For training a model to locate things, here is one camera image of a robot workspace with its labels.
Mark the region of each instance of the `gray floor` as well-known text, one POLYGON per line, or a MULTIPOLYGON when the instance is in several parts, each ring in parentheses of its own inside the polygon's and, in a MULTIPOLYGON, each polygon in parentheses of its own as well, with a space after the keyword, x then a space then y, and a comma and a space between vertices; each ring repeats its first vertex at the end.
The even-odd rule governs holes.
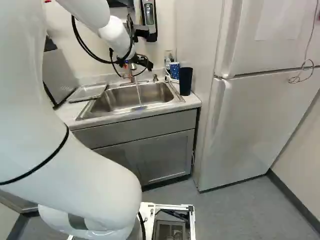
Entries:
MULTIPOLYGON (((267 177, 199 194, 192 180, 143 193, 144 202, 195 205, 197 240, 320 240, 267 177)), ((39 217, 20 240, 66 240, 39 217)))

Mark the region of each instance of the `white refrigerator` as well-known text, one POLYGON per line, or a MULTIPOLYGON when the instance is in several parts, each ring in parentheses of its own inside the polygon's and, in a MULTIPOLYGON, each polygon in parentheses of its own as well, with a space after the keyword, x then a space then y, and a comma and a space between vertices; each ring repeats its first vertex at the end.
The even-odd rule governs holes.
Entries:
POLYGON ((199 191, 265 174, 298 126, 320 88, 316 7, 317 0, 176 0, 177 58, 194 68, 192 90, 202 101, 193 168, 199 191), (314 14, 307 51, 314 73, 290 84, 314 14))

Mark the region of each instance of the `kitchen counter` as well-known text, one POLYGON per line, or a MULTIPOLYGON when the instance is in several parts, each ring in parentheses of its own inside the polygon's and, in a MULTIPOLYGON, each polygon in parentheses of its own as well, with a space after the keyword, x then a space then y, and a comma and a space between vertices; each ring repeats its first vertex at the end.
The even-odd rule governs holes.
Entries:
MULTIPOLYGON (((179 92, 179 85, 172 83, 172 85, 179 92)), ((173 113, 188 109, 199 108, 202 105, 201 100, 191 93, 189 96, 182 96, 185 102, 173 105, 162 106, 159 108, 150 108, 143 110, 135 110, 132 112, 96 117, 91 119, 76 120, 80 112, 88 104, 89 101, 82 101, 77 103, 65 102, 62 106, 55 110, 55 113, 61 118, 65 124, 68 125, 70 130, 79 130, 84 128, 96 127, 106 124, 118 123, 133 119, 151 117, 161 114, 173 113)))

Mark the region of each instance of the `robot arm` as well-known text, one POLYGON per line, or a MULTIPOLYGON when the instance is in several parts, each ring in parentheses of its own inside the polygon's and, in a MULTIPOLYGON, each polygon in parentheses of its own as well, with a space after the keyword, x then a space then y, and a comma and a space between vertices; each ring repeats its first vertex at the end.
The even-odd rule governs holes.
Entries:
MULTIPOLYGON (((118 54, 129 49, 128 35, 111 33, 120 25, 105 0, 59 3, 97 28, 118 54)), ((50 106, 41 71, 42 1, 6 0, 0 18, 0 189, 40 204, 41 217, 56 230, 93 240, 126 239, 137 223, 139 180, 82 145, 50 106)))
MULTIPOLYGON (((130 49, 130 36, 123 22, 116 16, 110 15, 107 0, 56 0, 63 8, 75 16, 106 40, 109 46, 122 58, 130 49)), ((133 45, 127 59, 135 55, 133 45)))

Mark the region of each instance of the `water stream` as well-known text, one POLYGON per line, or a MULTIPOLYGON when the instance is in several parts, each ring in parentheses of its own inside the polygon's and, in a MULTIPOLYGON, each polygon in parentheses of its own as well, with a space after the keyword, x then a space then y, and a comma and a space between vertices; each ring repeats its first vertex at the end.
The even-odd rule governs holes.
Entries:
POLYGON ((137 80, 136 77, 134 78, 134 82, 135 82, 135 86, 136 86, 136 91, 138 93, 139 104, 140 104, 140 107, 142 107, 142 102, 141 102, 141 97, 140 97, 140 90, 139 90, 138 80, 137 80))

